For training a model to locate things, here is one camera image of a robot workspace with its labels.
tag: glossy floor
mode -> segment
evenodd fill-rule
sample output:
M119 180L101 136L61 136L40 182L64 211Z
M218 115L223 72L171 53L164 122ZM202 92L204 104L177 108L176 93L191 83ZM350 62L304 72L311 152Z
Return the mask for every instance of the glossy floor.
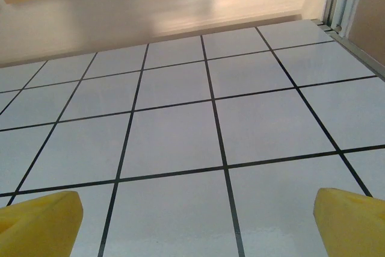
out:
M326 257L319 188L385 199L385 83L309 20L9 67L0 89L0 206L79 192L72 257Z

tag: tiled floor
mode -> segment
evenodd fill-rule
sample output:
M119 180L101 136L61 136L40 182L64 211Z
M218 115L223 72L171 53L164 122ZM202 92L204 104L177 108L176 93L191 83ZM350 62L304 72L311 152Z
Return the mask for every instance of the tiled floor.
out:
M326 257L319 188L385 199L385 83L309 20L9 67L0 89L0 206L78 191L72 257Z

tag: white tile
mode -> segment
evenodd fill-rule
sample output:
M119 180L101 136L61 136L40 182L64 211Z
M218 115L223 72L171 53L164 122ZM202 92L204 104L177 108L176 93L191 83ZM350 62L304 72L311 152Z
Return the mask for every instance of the white tile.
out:
M276 51L297 85L373 75L338 43L321 43Z
M265 25L258 29L273 49L333 40L311 20Z
M130 111L137 90L139 73L83 80L62 119L98 116Z
M17 95L18 91L11 91L9 93L0 93L0 111L2 111L10 101Z
M217 101L229 164L334 150L295 90Z
M199 36L186 39L151 43L144 68L168 66L203 60L202 43Z
M231 169L246 257L327 257L313 216L317 191L362 194L338 156Z
M76 81L82 77L93 56L94 54L84 54L50 60L41 71L36 74L27 87L56 84L64 81Z
M19 185L52 125L0 132L0 193Z
M22 190L115 179L129 115L59 123Z
M44 62L10 66L0 69L0 91L22 88Z
M270 52L209 61L216 98L292 87Z
M373 197L385 200L385 149L345 154Z
M341 149L385 143L385 83L380 78L301 91Z
M255 28L245 28L203 36L207 58L266 51L267 45Z
M209 99L204 62L143 72L136 109Z
M238 256L223 172L119 184L112 256Z
M134 114L122 177L222 166L211 102Z
M71 257L95 257L99 252L113 185L98 185L61 191L77 191L83 206L83 220ZM60 191L16 196L13 203L39 198Z
M0 197L0 208L7 206L10 197Z
M23 90L0 117L0 128L54 122L76 87L75 82Z
M98 52L85 78L140 70L146 45Z

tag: beige wall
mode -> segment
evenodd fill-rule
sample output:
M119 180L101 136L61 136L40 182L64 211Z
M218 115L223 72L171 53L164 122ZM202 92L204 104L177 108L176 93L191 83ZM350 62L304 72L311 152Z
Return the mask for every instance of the beige wall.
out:
M348 39L385 65L385 0L359 0Z
M0 0L0 65L155 42L240 23L321 18L324 2L38 0L5 4Z

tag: yellow foam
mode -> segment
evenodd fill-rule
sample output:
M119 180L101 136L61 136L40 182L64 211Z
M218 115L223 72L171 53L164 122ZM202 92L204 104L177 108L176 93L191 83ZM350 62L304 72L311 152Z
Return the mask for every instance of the yellow foam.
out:
M0 257L68 257L83 218L77 192L0 209Z
M322 188L313 213L329 257L385 256L385 201Z

